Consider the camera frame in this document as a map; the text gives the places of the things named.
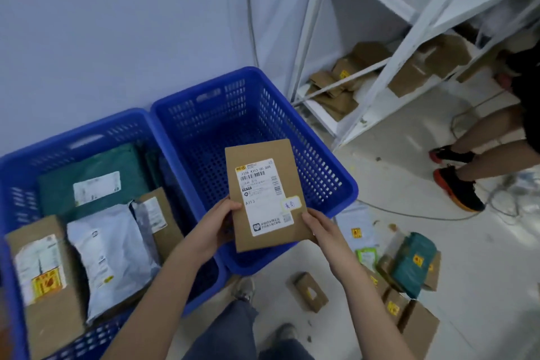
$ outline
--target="metal shelving rack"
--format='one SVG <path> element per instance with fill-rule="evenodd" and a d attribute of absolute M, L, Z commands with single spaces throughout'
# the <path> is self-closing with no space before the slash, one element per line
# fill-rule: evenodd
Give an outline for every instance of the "metal shelving rack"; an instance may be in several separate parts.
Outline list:
<path fill-rule="evenodd" d="M 316 93 L 306 95 L 309 84 L 301 85 L 302 71 L 322 1 L 309 0 L 308 2 L 300 43 L 296 53 L 292 82 L 287 91 L 287 97 L 293 102 L 293 105 L 304 104 L 307 106 L 321 124 L 334 136 L 335 139 L 331 149 L 335 150 L 441 82 L 440 78 L 433 75 L 423 86 L 400 98 L 386 88 L 421 43 L 436 35 L 450 32 L 455 25 L 496 5 L 502 0 L 378 0 L 412 25 L 412 28 L 399 44 L 392 57 L 329 85 Z M 527 18 L 532 12 L 535 12 L 538 6 L 540 6 L 540 0 L 530 1 L 482 49 L 476 49 L 474 45 L 468 43 L 467 46 L 472 60 L 467 66 L 459 68 L 453 78 L 459 76 L 496 43 L 523 27 Z M 384 69 L 382 69 L 377 80 L 362 91 L 362 98 L 358 107 L 340 122 L 336 122 L 318 103 L 310 100 L 311 97 L 317 94 L 382 67 Z"/>

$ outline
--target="blue basket filled with packages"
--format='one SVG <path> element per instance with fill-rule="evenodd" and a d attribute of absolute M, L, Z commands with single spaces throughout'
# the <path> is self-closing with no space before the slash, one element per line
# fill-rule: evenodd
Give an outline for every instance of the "blue basket filled with packages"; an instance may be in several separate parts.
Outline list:
<path fill-rule="evenodd" d="M 196 225 L 179 187 L 194 189 L 176 181 L 160 147 L 167 140 L 147 111 L 131 109 L 0 159 L 0 269 L 14 359 L 100 358 Z M 143 222 L 151 213 L 158 218 Z M 204 264 L 184 315 L 228 276 L 219 255 Z"/>
<path fill-rule="evenodd" d="M 351 175 L 257 68 L 245 67 L 162 98 L 151 112 L 169 138 L 160 146 L 198 220 L 229 192 L 226 147 L 282 138 L 291 142 L 308 207 L 332 217 L 358 196 Z M 237 253 L 229 242 L 219 254 L 233 273 L 248 276 L 293 245 Z"/>

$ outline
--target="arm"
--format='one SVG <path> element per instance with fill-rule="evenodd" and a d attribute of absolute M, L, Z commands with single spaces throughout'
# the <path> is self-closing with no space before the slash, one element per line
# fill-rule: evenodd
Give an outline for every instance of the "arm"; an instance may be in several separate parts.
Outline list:
<path fill-rule="evenodd" d="M 105 352 L 103 360 L 161 360 L 172 337 L 197 271 L 228 240 L 224 220 L 242 204 L 218 202 L 172 251 L 143 299 Z"/>
<path fill-rule="evenodd" d="M 302 218 L 317 238 L 332 273 L 345 289 L 363 357 L 366 360 L 415 360 L 338 226 L 321 212 L 308 210 Z"/>

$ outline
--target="bare leg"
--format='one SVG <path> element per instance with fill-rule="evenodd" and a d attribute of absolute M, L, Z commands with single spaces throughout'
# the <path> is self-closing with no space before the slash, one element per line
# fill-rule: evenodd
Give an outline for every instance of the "bare leg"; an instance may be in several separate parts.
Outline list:
<path fill-rule="evenodd" d="M 540 154 L 534 151 L 526 140 L 522 139 L 499 145 L 477 155 L 474 160 L 462 166 L 456 173 L 457 177 L 463 181 L 475 181 L 518 172 L 538 164 L 540 164 Z"/>
<path fill-rule="evenodd" d="M 502 137 L 523 126 L 521 104 L 502 108 L 479 120 L 450 147 L 459 154 L 465 154 L 485 143 Z"/>

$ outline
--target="red shoe sole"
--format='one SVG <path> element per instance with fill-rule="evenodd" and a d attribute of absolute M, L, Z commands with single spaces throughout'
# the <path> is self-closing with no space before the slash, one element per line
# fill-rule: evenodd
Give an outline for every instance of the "red shoe sole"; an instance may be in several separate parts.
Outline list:
<path fill-rule="evenodd" d="M 442 178 L 440 170 L 436 169 L 435 171 L 433 171 L 433 179 L 435 180 L 435 183 L 438 186 L 440 186 L 442 189 L 444 189 L 444 191 L 448 194 L 448 196 L 450 197 L 452 202 L 454 202 L 461 209 L 463 209 L 464 211 L 467 211 L 467 212 L 474 212 L 474 213 L 478 212 L 478 211 L 475 211 L 474 209 L 470 209 L 467 206 L 463 205 L 460 202 L 460 200 L 457 199 L 456 195 L 452 192 L 450 186 L 446 183 L 444 178 Z"/>
<path fill-rule="evenodd" d="M 439 157 L 437 157 L 435 151 L 430 151 L 430 152 L 428 152 L 428 154 L 429 154 L 429 158 L 430 158 L 433 162 L 435 162 L 436 164 L 442 164 L 442 159 L 440 159 Z"/>

